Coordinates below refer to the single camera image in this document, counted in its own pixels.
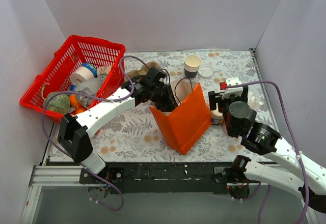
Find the stack of paper cups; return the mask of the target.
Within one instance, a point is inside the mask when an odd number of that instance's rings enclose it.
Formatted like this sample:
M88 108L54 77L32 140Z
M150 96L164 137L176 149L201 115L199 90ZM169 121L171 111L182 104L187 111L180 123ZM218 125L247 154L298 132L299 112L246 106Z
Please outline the stack of paper cups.
M195 78L201 66L202 60L199 56L191 54L184 59L184 74L187 78Z

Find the cardboard cup carrier stack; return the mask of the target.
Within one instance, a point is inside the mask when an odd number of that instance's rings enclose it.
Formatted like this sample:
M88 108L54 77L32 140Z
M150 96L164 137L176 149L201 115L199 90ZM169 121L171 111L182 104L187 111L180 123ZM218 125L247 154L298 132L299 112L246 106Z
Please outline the cardboard cup carrier stack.
M155 67L155 68L157 68L159 70L161 69L161 66L159 65L159 63L157 63L157 62L148 62L146 65L143 65L141 67L141 69L132 70L132 71L128 72L127 75L128 75L129 78L133 78L135 76L143 76L143 75L147 74L149 68L151 68L151 67Z

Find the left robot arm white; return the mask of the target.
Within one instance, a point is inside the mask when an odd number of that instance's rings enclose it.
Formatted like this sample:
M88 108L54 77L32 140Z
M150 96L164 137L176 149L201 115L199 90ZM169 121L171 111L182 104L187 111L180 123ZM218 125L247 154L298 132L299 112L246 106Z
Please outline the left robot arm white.
M105 124L147 101L154 102L157 109L172 112L178 104L170 84L164 82L168 75L151 67L140 78L126 81L111 96L85 112L61 120L58 142L73 159L91 172L92 179L103 183L108 179L105 161L93 149L91 138Z

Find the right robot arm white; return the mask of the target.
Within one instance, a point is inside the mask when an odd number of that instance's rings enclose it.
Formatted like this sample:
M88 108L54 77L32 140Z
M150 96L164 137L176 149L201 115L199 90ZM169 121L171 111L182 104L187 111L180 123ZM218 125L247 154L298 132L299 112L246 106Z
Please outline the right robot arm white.
M318 212L325 213L325 168L295 148L276 130L256 121L257 112L248 105L248 86L232 89L221 83L222 91L208 93L210 110L222 113L227 134L241 137L247 150L283 167L278 170L237 155L230 168L218 173L220 181L260 181L285 190Z

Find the orange paper bag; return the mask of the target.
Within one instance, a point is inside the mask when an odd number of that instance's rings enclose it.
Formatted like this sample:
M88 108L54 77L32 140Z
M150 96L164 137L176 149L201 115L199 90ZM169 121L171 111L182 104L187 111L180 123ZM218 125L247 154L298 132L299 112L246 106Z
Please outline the orange paper bag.
M167 145L185 155L211 125L211 115L198 82L175 80L171 86L181 104L170 113L150 110Z

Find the red plastic basket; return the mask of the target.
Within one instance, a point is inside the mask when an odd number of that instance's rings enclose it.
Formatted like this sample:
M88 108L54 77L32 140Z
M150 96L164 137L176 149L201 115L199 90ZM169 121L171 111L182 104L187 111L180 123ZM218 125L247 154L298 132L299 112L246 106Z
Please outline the red plastic basket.
M43 73L35 77L20 99L20 105L42 113L44 97L49 93L66 91L88 78L96 77L97 69L104 66L111 69L103 85L97 89L96 96L109 97L124 81L121 71L124 66L119 65L119 60L125 51L123 44L71 35L54 54Z

